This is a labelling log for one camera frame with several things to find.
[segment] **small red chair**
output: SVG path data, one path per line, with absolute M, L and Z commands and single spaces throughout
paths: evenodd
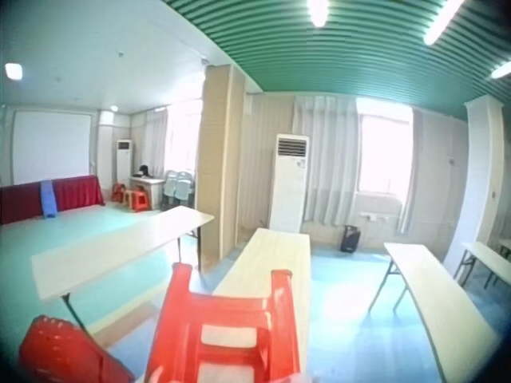
M 201 363 L 250 365 L 254 382 L 299 373 L 291 272 L 271 272 L 268 298 L 227 298 L 188 291 L 192 267 L 175 263 L 160 313 L 145 374 L 148 382 L 159 367 L 160 381 L 196 383 Z M 255 328 L 251 348 L 208 345 L 200 340 L 203 325 Z
M 137 189 L 133 191 L 131 195 L 131 208 L 133 211 L 138 213 L 139 211 L 150 210 L 151 205 L 149 203 L 149 197 L 147 196 L 147 192 L 144 190 Z
M 41 315 L 19 347 L 21 367 L 40 382 L 131 383 L 135 377 L 72 323 Z
M 126 186 L 124 184 L 115 184 L 112 189 L 112 201 L 113 202 L 124 202 Z

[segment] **ceiling light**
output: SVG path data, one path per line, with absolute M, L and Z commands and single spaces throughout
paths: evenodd
M 426 45 L 432 45 L 437 41 L 464 1 L 465 0 L 446 1 L 446 4 L 424 36 L 424 43 Z
M 507 76 L 510 73 L 511 73 L 511 61 L 506 62 L 503 66 L 495 69 L 492 72 L 491 76 L 492 76 L 492 78 L 500 78 L 503 76 Z
M 312 24 L 318 28 L 325 26 L 328 18 L 328 0 L 307 0 L 307 6 Z
M 19 64 L 10 62 L 6 64 L 6 75 L 11 80 L 21 80 L 23 77 L 23 68 Z

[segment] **blue cloth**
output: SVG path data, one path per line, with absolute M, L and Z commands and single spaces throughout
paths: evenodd
M 53 218 L 57 215 L 57 202 L 51 180 L 41 181 L 41 205 L 43 217 Z

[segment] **striped ceiling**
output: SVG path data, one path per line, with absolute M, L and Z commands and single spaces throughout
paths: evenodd
M 445 0 L 329 0 L 316 29 L 307 0 L 169 0 L 264 91 L 377 97 L 466 118 L 464 102 L 511 103 L 511 38 L 492 3 L 466 0 L 432 46 L 423 37 Z

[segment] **white ceiling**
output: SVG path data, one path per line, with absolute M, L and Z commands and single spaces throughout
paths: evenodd
M 2 10 L 1 35 L 7 104 L 134 113 L 200 97 L 201 58 L 233 63 L 161 0 L 19 0 Z M 6 62 L 23 66 L 21 81 Z M 247 91 L 260 88 L 248 78 Z

